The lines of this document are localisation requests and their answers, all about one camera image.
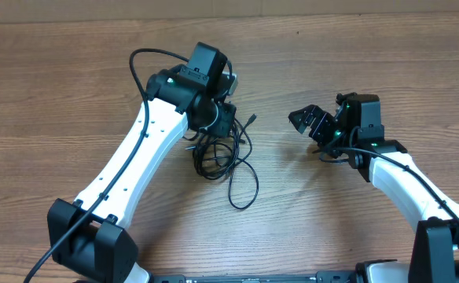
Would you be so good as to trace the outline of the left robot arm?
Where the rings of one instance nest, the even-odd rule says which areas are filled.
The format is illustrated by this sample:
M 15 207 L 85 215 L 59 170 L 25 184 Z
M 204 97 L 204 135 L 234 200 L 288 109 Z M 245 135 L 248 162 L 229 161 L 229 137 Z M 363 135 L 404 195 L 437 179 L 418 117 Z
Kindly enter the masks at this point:
M 237 77 L 227 56 L 199 42 L 190 58 L 134 80 L 143 102 L 134 125 L 101 173 L 72 201 L 48 211 L 51 258 L 96 282 L 151 282 L 127 232 L 138 202 L 164 157 L 187 130 L 226 138 L 235 106 L 225 102 Z

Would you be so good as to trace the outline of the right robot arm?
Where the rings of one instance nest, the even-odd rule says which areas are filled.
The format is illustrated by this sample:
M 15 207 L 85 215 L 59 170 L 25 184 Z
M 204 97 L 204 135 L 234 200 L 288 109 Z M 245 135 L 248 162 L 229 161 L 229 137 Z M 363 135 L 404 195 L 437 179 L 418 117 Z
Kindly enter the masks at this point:
M 409 263 L 378 259 L 353 271 L 316 274 L 316 282 L 459 282 L 459 204 L 414 163 L 407 149 L 384 137 L 380 99 L 375 94 L 337 94 L 336 113 L 308 105 L 289 114 L 307 131 L 316 153 L 331 164 L 347 163 L 382 191 L 415 233 Z

